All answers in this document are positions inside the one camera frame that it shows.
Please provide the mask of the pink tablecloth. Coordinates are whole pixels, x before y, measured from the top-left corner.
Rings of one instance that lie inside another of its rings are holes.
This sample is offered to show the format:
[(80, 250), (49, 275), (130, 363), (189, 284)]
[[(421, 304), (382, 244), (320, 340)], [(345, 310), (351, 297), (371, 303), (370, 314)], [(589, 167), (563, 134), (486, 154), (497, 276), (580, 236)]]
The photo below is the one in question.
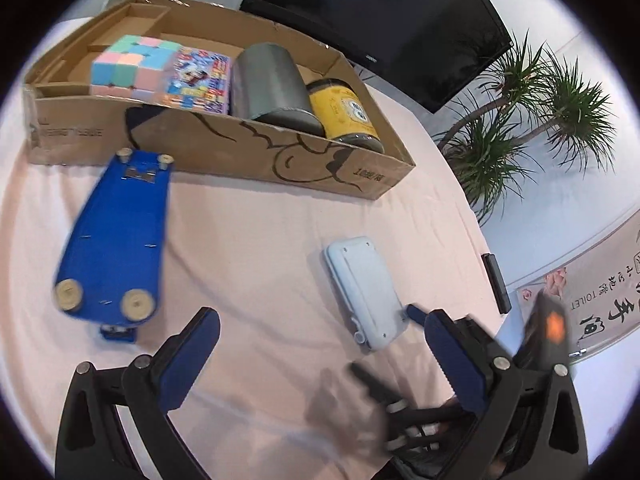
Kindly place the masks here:
[(414, 169), (374, 202), (292, 186), (174, 174), (162, 305), (135, 344), (102, 339), (54, 305), (58, 258), (99, 170), (35, 166), (22, 87), (1, 110), (1, 390), (29, 448), (51, 467), (80, 362), (123, 366), (215, 308), (221, 336), (182, 407), (179, 434), (215, 479), (367, 479), (382, 465), (378, 419), (348, 364), (361, 358), (323, 249), (367, 236), (405, 304), (502, 318), (488, 246), (457, 180), (410, 110), (374, 99)]

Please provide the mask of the small blue toy piece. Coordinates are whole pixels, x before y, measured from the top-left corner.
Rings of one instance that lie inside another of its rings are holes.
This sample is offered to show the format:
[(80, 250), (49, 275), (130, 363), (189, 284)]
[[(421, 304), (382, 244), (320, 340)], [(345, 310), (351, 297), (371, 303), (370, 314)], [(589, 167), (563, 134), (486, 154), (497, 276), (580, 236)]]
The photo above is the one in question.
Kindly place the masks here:
[(138, 330), (135, 327), (122, 327), (102, 324), (99, 333), (107, 341), (126, 342), (133, 344), (137, 339)]

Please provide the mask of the pastel rubik's cube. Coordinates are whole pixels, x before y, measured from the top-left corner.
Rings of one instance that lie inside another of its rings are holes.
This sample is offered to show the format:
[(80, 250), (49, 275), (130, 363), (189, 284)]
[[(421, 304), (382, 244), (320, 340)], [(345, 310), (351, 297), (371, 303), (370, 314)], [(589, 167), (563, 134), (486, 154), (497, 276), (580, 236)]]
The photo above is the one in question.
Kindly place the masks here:
[(181, 44), (125, 35), (92, 62), (90, 94), (152, 103), (178, 58)]

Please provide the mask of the green potted palm plant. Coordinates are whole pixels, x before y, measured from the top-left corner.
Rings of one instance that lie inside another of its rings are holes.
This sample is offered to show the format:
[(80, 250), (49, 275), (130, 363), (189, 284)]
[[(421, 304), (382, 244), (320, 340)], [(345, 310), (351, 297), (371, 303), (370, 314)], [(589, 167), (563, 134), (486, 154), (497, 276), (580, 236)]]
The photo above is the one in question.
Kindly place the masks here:
[(567, 171), (614, 166), (610, 96), (546, 44), (514, 40), (454, 109), (458, 118), (436, 146), (480, 224), (544, 168), (528, 150), (536, 141)]

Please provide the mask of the yellow labelled jar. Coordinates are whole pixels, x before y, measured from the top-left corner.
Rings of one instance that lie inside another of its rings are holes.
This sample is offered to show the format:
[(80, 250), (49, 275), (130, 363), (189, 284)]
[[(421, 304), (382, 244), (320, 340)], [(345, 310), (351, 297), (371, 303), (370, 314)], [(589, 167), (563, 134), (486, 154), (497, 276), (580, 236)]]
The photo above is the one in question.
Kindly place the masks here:
[(306, 85), (312, 111), (326, 138), (384, 154), (385, 148), (356, 92), (345, 81), (324, 78)]

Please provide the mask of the black remote control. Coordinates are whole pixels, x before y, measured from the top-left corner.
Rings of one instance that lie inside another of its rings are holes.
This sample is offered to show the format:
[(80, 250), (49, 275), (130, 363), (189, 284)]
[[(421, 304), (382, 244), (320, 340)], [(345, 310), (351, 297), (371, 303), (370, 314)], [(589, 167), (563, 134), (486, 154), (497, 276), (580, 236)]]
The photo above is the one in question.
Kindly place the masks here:
[(491, 252), (483, 254), (482, 263), (484, 264), (499, 313), (508, 314), (512, 309), (511, 301), (509, 299), (509, 294), (506, 291), (506, 285), (504, 284), (496, 256)]

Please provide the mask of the brown cardboard box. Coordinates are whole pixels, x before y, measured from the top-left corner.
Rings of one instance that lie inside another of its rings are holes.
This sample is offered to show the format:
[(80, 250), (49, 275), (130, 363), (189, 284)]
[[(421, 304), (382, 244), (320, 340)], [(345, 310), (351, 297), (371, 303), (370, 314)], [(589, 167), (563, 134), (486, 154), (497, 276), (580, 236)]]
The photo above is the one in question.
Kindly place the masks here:
[(124, 146), (177, 169), (375, 200), (413, 160), (344, 55), (193, 0), (124, 0), (27, 73), (29, 158), (99, 165)]

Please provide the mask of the grey cylindrical can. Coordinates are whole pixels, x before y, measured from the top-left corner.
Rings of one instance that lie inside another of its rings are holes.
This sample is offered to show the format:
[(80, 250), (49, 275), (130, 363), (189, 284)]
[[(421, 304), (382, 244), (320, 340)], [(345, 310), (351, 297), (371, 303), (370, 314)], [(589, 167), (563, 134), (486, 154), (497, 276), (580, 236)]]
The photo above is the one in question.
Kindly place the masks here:
[(244, 49), (231, 70), (234, 117), (324, 137), (320, 120), (290, 52), (262, 42)]

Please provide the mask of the black flat screen television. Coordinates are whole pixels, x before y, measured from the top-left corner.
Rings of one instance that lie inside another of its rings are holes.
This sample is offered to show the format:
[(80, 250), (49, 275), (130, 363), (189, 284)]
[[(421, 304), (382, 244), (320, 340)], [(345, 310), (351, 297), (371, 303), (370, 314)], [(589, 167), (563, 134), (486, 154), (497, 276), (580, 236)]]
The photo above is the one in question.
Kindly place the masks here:
[(511, 47), (490, 0), (242, 0), (341, 51), (431, 113)]

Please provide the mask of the calligraphy scroll sign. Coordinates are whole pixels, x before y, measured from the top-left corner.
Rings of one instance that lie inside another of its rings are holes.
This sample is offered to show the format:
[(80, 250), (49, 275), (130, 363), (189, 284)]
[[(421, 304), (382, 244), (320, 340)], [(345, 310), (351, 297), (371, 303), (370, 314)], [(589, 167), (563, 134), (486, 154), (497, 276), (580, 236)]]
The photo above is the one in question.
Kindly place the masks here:
[(639, 215), (633, 214), (603, 240), (516, 290), (524, 318), (538, 292), (558, 297), (565, 308), (568, 350), (585, 359), (639, 327)]

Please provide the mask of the blue toy skateboard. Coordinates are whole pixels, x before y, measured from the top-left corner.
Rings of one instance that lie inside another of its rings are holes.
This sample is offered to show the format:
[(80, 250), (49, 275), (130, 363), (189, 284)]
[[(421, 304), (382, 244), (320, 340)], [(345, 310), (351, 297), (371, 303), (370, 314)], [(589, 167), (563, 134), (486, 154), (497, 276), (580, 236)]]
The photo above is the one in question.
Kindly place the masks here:
[(53, 295), (78, 320), (138, 329), (160, 306), (166, 214), (174, 158), (121, 148), (101, 174), (68, 237)]

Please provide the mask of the colourful cartoon card box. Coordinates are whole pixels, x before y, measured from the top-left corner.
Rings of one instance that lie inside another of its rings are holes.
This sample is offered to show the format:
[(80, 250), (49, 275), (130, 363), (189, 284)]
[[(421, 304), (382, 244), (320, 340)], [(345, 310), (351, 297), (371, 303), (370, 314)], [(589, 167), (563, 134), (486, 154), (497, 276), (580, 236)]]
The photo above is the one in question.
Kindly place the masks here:
[(229, 113), (232, 59), (203, 49), (181, 47), (158, 94), (163, 106), (197, 113)]

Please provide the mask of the white rectangular plastic case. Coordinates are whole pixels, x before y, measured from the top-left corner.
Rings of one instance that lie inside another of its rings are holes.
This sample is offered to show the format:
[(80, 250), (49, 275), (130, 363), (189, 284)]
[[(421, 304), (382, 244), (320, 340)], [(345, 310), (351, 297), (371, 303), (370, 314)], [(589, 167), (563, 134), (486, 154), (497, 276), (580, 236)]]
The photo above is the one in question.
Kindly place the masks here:
[(355, 326), (354, 339), (370, 351), (389, 346), (408, 326), (390, 271), (365, 236), (324, 248), (326, 265)]

